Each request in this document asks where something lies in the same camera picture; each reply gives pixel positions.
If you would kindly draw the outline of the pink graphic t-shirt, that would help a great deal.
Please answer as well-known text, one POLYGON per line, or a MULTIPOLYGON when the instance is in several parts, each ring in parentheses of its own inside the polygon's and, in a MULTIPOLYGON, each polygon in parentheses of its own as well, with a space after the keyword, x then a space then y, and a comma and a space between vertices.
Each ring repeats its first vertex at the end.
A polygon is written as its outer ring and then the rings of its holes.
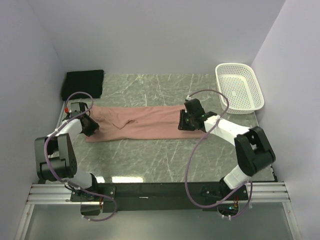
POLYGON ((178 130, 183 105, 106 107, 94 105, 90 117, 99 129, 86 138, 87 143, 114 140, 200 139, 201 130, 178 130))

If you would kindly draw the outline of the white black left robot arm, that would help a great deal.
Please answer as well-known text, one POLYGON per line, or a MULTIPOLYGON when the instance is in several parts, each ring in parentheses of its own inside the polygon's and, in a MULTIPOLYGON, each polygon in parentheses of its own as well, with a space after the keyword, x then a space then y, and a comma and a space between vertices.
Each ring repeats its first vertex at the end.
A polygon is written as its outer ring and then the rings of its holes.
POLYGON ((86 202, 97 200, 100 195, 97 179, 92 173, 78 170, 73 142, 83 134, 92 136, 99 129, 99 124, 94 121, 84 102, 72 103, 65 108, 67 113, 63 119, 63 128, 52 138, 49 136, 38 137, 34 141, 36 172, 41 182, 55 182, 57 179, 48 167, 48 162, 64 186, 80 200, 86 202))

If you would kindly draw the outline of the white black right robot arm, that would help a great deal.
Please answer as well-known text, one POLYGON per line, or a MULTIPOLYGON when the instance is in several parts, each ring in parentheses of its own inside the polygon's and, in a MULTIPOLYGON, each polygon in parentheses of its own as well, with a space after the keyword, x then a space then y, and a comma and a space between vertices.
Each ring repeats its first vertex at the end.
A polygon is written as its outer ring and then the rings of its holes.
POLYGON ((249 128, 222 118, 215 112, 205 112, 198 99, 188 99, 180 111, 180 131, 200 130, 215 135, 235 147, 237 165, 219 181, 218 194, 230 200, 237 187, 275 162, 276 156, 264 132, 259 127, 249 128))

